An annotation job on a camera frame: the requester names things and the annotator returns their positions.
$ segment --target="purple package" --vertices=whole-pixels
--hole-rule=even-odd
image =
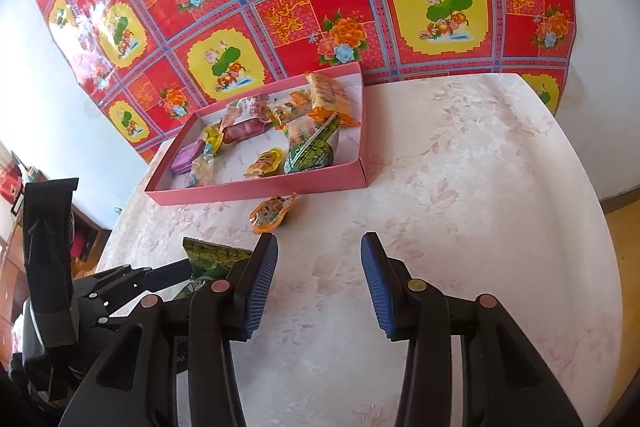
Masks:
[[[183,147],[171,164],[171,170],[174,174],[185,174],[185,172],[191,171],[191,163],[202,154],[203,150],[204,140],[198,140],[187,147]]]

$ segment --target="table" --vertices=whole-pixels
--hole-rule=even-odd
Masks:
[[[370,302],[360,238],[375,231],[447,295],[497,296],[596,426],[620,352],[620,280],[596,195],[554,118],[515,74],[370,86],[365,101],[370,186],[298,198],[276,230],[260,329],[233,343],[247,425],[393,425],[406,344],[386,340]],[[166,147],[98,269],[176,261],[184,236],[255,245],[247,216],[258,200],[162,207],[144,194]],[[454,387],[459,425],[460,377]]]

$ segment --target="wooden floor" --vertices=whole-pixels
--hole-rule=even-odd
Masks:
[[[622,347],[616,381],[611,394],[613,406],[640,367],[640,201],[607,214],[622,285]]]

